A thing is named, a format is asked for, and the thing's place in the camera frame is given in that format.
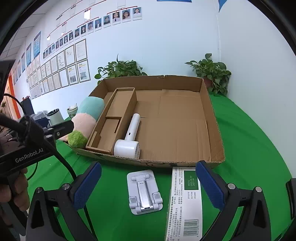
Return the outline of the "person's left hand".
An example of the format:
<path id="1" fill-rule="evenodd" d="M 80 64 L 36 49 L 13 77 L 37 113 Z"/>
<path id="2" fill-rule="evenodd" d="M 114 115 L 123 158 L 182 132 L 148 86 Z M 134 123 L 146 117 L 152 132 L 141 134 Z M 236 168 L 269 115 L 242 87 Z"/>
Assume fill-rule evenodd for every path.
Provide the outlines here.
<path id="1" fill-rule="evenodd" d="M 15 178 L 15 180 L 9 185 L 1 184 L 1 219 L 7 226 L 12 225 L 15 227 L 12 222 L 12 218 L 3 209 L 3 203 L 8 203 L 12 200 L 21 213 L 27 211 L 27 209 L 30 207 L 30 198 L 28 194 L 29 184 L 26 177 L 27 172 L 28 169 L 23 168 L 17 172 L 17 178 Z"/>

